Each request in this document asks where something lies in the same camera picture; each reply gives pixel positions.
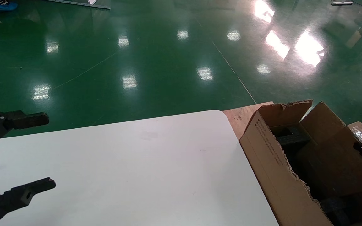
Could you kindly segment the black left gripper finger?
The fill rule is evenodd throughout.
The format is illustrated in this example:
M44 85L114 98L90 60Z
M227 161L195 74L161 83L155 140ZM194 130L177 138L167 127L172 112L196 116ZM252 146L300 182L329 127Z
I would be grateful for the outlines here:
M56 182L51 178L40 179L16 186L0 194L0 220L6 214L27 207L36 194L54 189Z
M11 130L23 130L49 124L49 116L44 113L25 114L21 110L0 112L0 139Z

